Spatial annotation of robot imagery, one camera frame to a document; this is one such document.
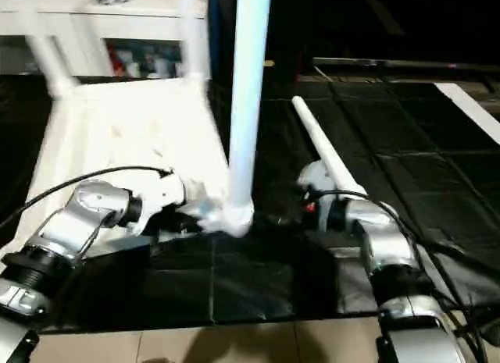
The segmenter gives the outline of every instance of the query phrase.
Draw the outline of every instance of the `tile floor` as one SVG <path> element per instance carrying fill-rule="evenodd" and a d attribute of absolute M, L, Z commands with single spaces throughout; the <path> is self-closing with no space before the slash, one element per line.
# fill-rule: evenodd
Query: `tile floor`
<path fill-rule="evenodd" d="M 377 320 L 43 336 L 32 363 L 377 362 Z M 500 353 L 488 347 L 491 363 Z"/>

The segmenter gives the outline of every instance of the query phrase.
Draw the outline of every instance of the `white tube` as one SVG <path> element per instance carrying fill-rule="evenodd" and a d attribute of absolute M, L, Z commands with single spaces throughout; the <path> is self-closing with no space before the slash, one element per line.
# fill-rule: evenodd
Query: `white tube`
<path fill-rule="evenodd" d="M 228 205 L 252 205 L 255 144 L 270 0 L 237 0 Z"/>
<path fill-rule="evenodd" d="M 27 42 L 47 79 L 48 91 L 53 98 L 60 98 L 77 83 L 66 73 L 63 61 L 30 0 L 13 1 L 18 8 L 18 18 L 24 25 Z"/>
<path fill-rule="evenodd" d="M 323 160 L 330 177 L 335 183 L 335 187 L 341 190 L 357 191 L 365 194 L 365 189 L 358 185 L 352 177 L 349 169 L 345 166 L 339 154 L 335 151 L 334 146 L 328 140 L 327 135 L 321 129 L 304 99 L 299 96 L 294 96 L 291 99 L 295 110 L 304 124 L 305 129 L 309 133 L 314 147 Z"/>
<path fill-rule="evenodd" d="M 180 0 L 180 23 L 182 26 L 182 59 L 186 77 L 202 76 L 198 21 L 195 19 L 195 0 Z"/>

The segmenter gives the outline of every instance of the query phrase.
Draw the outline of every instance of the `cable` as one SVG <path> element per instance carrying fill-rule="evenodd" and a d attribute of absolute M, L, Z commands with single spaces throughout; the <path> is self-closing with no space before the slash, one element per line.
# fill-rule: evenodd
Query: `cable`
<path fill-rule="evenodd" d="M 37 204 L 39 201 L 46 198 L 50 194 L 55 193 L 56 191 L 59 191 L 65 187 L 68 187 L 69 185 L 86 180 L 86 179 L 91 178 L 91 177 L 100 176 L 100 175 L 106 174 L 106 173 L 119 172 L 122 170 L 149 170 L 149 171 L 158 172 L 161 177 L 168 176 L 169 174 L 172 174 L 171 170 L 165 170 L 165 169 L 155 168 L 152 166 L 141 166 L 141 165 L 117 166 L 115 168 L 107 168 L 107 169 L 98 170 L 97 172 L 87 173 L 87 174 L 84 174 L 82 176 L 72 178 L 71 180 L 67 180 L 66 182 L 63 182 L 57 186 L 51 187 L 50 189 L 37 195 L 33 199 L 27 201 L 24 205 L 22 205 L 21 207 L 16 209 L 14 212 L 12 212 L 10 215 L 8 215 L 2 222 L 0 222 L 0 230 L 3 229 L 9 222 L 12 222 L 18 215 L 20 215 L 21 213 L 23 213 L 24 211 L 26 211 L 27 209 L 29 209 L 33 205 Z"/>
<path fill-rule="evenodd" d="M 438 271 L 439 275 L 445 282 L 446 287 L 449 289 L 450 293 L 452 294 L 453 298 L 455 298 L 454 304 L 456 304 L 459 308 L 459 310 L 463 313 L 464 317 L 466 318 L 467 324 L 471 326 L 472 328 L 472 334 L 474 339 L 476 340 L 476 344 L 473 343 L 473 341 L 470 339 L 468 335 L 462 336 L 464 340 L 467 342 L 469 345 L 471 351 L 474 354 L 474 357 L 478 361 L 478 363 L 488 363 L 488 356 L 486 355 L 486 350 L 484 348 L 484 342 L 480 336 L 479 329 L 477 326 L 474 324 L 474 321 L 472 320 L 468 310 L 466 309 L 466 306 L 462 302 L 462 298 L 459 296 L 459 292 L 455 287 L 455 284 L 452 282 L 451 277 L 449 274 L 446 272 L 445 268 L 439 261 L 438 257 L 434 255 L 433 252 L 428 250 L 426 248 L 426 245 L 423 243 L 421 239 L 419 239 L 419 234 L 416 233 L 416 230 L 408 223 L 406 222 L 402 217 L 396 215 L 394 211 L 392 211 L 386 204 L 382 203 L 381 201 L 378 201 L 377 199 L 373 199 L 367 194 L 363 193 L 358 193 L 356 191 L 350 191 L 350 190 L 308 190 L 308 194 L 312 199 L 319 199 L 325 195 L 351 195 L 353 197 L 358 197 L 365 199 L 367 201 L 370 201 L 371 203 L 374 203 L 377 207 L 381 208 L 384 212 L 386 212 L 393 220 L 395 223 L 398 225 L 399 229 L 402 232 L 406 232 L 407 235 L 409 235 L 409 239 L 411 240 L 411 243 L 414 247 L 414 250 L 416 252 L 417 260 L 419 262 L 419 265 L 421 266 L 422 270 L 424 270 L 422 260 L 420 258 L 420 254 L 418 252 L 418 247 L 416 244 L 420 244 L 428 253 L 430 260 L 436 267 L 436 270 Z M 459 323 L 459 321 L 455 318 L 454 315 L 450 317 L 450 319 L 454 322 L 455 326 L 458 328 L 459 326 L 461 327 L 462 325 Z"/>
<path fill-rule="evenodd" d="M 500 317 L 497 315 L 494 315 L 494 316 L 489 315 L 488 317 L 484 317 L 484 316 L 474 317 L 474 324 L 478 328 L 488 328 L 491 326 L 496 326 L 499 323 L 500 323 Z M 457 337 L 461 337 L 464 334 L 470 333 L 470 330 L 471 330 L 471 328 L 469 325 L 461 326 L 460 328 L 455 330 L 455 335 Z"/>
<path fill-rule="evenodd" d="M 319 74 L 321 74 L 321 76 L 323 76 L 328 82 L 330 82 L 331 84 L 334 83 L 334 80 L 332 80 L 328 75 L 326 75 L 320 68 L 318 68 L 316 65 L 313 65 L 312 66 L 316 72 L 318 72 Z"/>
<path fill-rule="evenodd" d="M 476 361 L 481 362 L 481 361 L 488 361 L 488 356 L 486 355 L 486 352 L 484 351 L 484 345 L 478 344 L 476 345 L 474 341 L 472 341 L 472 338 L 469 336 L 469 331 L 467 329 L 470 328 L 471 324 L 467 323 L 464 326 L 462 323 L 453 315 L 451 311 L 449 311 L 449 307 L 443 303 L 443 301 L 447 301 L 453 308 L 460 309 L 460 307 L 457 305 L 456 302 L 454 302 L 452 299 L 450 299 L 447 295 L 444 295 L 441 293 L 439 290 L 435 290 L 433 292 L 434 298 L 436 298 L 436 301 L 439 303 L 439 306 L 441 309 L 445 312 L 445 314 L 448 316 L 450 321 L 453 323 L 455 326 L 455 330 L 453 331 L 453 334 L 455 335 L 456 338 L 463 338 L 463 340 L 467 343 L 467 346 L 469 347 L 470 351 L 472 352 L 474 358 Z"/>

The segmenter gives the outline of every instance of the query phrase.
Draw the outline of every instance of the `shelf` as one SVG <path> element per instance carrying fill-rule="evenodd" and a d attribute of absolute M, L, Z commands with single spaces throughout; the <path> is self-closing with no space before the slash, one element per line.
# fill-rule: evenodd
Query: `shelf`
<path fill-rule="evenodd" d="M 120 16 L 179 17 L 178 0 L 130 0 L 119 5 L 99 5 L 96 0 L 33 0 L 38 12 L 64 12 Z M 195 0 L 194 15 L 205 18 L 207 0 Z M 12 0 L 0 0 L 0 12 L 15 12 Z"/>

